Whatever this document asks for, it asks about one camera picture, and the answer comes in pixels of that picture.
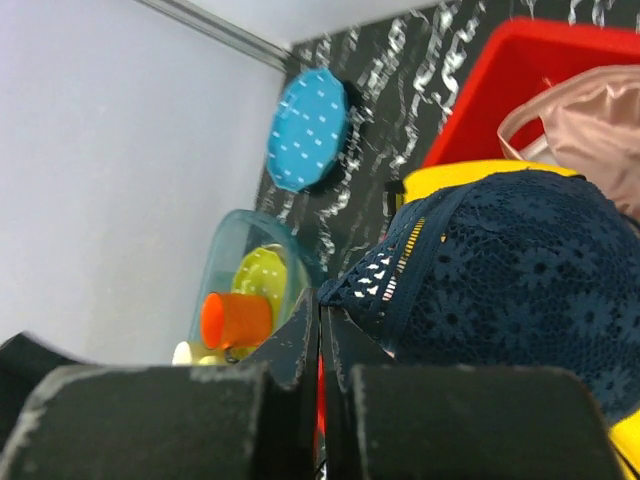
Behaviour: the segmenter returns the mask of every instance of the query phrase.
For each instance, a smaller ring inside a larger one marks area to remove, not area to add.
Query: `red container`
[[[640,35],[545,20],[515,19],[491,35],[423,166],[503,158],[496,130],[516,107],[591,68],[640,64]],[[521,149],[542,135],[538,120],[510,142]]]
[[[317,407],[316,410],[318,412],[318,421],[317,427],[318,431],[325,435],[325,426],[324,419],[327,415],[327,400],[326,393],[324,390],[324,364],[322,360],[322,355],[320,355],[318,359],[318,398],[317,398]]]

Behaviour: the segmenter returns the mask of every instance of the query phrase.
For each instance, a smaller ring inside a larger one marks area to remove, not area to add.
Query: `black plastic object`
[[[27,400],[0,479],[311,479],[319,349],[329,479],[623,478],[573,375],[400,366],[307,290],[235,366],[55,370]]]
[[[0,345],[0,450],[31,391],[52,370],[75,363],[24,333]]]
[[[407,193],[402,180],[385,182],[382,196],[382,212],[387,222],[387,227],[396,213],[404,205],[404,194]]]

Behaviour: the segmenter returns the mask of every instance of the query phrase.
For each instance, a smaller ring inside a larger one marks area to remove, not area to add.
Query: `pink fabric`
[[[509,139],[538,117],[557,164],[640,221],[640,66],[594,68],[518,107],[498,128],[505,156],[522,159]]]

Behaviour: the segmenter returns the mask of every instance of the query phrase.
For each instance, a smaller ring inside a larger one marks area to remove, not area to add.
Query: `clear plastic container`
[[[302,254],[291,230],[275,218],[250,210],[234,210],[220,222],[211,242],[209,257],[191,321],[189,341],[201,343],[200,312],[211,292],[232,291],[233,279],[248,253],[263,247],[277,255],[286,267],[286,283],[274,331],[288,319],[302,290],[312,285],[309,257]]]

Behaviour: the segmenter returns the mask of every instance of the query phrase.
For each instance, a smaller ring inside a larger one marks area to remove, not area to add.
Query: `lace fabric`
[[[583,179],[495,174],[412,202],[319,299],[400,362],[559,366],[611,423],[640,406],[640,240]]]

